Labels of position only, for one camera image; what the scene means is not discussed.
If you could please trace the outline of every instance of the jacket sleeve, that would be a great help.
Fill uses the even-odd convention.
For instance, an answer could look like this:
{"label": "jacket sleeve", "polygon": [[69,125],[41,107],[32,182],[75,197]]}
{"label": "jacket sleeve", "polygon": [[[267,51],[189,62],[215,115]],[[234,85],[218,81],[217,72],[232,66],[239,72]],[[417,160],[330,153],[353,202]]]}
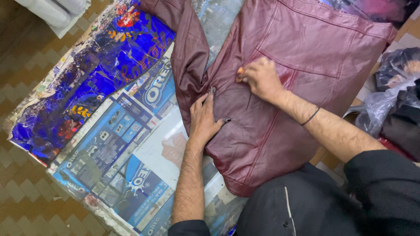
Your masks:
{"label": "jacket sleeve", "polygon": [[189,108],[207,92],[203,77],[209,58],[209,46],[191,0],[141,0],[141,10],[157,16],[176,32],[171,55],[176,97],[189,133]]}
{"label": "jacket sleeve", "polygon": [[210,230],[203,220],[185,220],[171,226],[168,236],[210,236]]}
{"label": "jacket sleeve", "polygon": [[378,235],[420,234],[420,168],[388,150],[362,152],[344,171]]}

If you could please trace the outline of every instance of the man's left hand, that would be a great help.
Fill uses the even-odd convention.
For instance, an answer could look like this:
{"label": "man's left hand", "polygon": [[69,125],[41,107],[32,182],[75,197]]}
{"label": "man's left hand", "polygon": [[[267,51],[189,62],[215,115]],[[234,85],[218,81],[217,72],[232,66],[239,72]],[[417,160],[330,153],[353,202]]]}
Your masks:
{"label": "man's left hand", "polygon": [[189,109],[191,113],[191,127],[189,141],[200,148],[219,132],[220,128],[231,121],[229,117],[214,121],[213,98],[216,88],[210,86],[208,93],[201,96]]}

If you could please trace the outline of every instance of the forearm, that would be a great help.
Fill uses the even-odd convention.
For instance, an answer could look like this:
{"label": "forearm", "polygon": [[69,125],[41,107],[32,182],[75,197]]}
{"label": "forearm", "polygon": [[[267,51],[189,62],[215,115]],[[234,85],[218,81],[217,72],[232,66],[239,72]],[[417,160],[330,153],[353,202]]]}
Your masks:
{"label": "forearm", "polygon": [[[318,107],[290,91],[284,91],[272,102],[300,124],[305,123]],[[340,117],[320,109],[304,126],[326,149],[343,162],[370,150],[386,149],[377,140]]]}
{"label": "forearm", "polygon": [[204,145],[189,140],[176,185],[172,225],[184,220],[204,219],[202,157]]}

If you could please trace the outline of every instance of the white piping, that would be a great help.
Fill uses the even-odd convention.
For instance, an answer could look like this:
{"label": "white piping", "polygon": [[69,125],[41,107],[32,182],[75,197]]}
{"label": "white piping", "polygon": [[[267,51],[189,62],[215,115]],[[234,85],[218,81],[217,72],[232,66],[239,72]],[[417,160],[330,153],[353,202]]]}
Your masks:
{"label": "white piping", "polygon": [[294,226],[293,218],[291,217],[290,206],[289,206],[289,195],[287,194],[287,188],[284,187],[284,191],[286,191],[286,202],[287,202],[287,211],[289,212],[289,218],[291,219],[291,223],[293,225],[294,236],[296,236],[296,228]]}

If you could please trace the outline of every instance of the leather jacket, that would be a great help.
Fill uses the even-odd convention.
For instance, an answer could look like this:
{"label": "leather jacket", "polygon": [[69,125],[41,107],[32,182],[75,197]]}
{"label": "leather jacket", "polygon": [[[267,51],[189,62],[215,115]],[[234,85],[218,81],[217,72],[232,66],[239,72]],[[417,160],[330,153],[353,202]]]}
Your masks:
{"label": "leather jacket", "polygon": [[276,63],[288,90],[344,115],[377,58],[392,42],[391,24],[372,23],[315,0],[245,0],[215,61],[191,0],[142,0],[141,9],[177,33],[171,56],[187,132],[190,106],[216,88],[215,120],[230,117],[205,152],[229,191],[248,197],[261,184],[303,166],[319,143],[294,119],[235,83],[240,66],[262,56]]}

